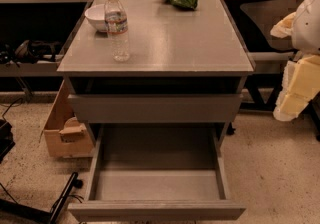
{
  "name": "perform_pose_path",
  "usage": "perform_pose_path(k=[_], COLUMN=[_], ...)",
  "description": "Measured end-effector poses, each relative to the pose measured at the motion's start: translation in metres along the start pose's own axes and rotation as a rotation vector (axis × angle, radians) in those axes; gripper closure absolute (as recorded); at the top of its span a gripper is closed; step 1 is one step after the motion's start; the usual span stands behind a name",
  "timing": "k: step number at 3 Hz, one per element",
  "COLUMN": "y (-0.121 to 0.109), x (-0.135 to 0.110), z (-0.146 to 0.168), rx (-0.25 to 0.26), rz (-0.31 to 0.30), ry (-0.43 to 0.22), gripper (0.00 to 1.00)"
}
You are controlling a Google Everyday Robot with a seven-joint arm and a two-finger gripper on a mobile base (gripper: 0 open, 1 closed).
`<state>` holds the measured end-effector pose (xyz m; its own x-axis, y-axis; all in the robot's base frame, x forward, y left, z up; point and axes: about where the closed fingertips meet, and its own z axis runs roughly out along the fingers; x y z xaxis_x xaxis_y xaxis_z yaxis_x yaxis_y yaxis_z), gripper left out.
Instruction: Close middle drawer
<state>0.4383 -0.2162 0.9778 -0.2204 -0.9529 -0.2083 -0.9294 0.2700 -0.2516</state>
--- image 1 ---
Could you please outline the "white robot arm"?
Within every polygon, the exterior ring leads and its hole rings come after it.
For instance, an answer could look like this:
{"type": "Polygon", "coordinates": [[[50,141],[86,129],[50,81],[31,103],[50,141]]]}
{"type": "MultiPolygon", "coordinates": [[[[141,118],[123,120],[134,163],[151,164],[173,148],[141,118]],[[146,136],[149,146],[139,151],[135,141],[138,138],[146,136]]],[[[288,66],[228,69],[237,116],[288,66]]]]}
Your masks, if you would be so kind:
{"type": "Polygon", "coordinates": [[[287,122],[297,118],[320,92],[320,0],[304,0],[295,12],[274,25],[270,34],[290,36],[297,50],[285,66],[273,111],[275,119],[287,122]]]}

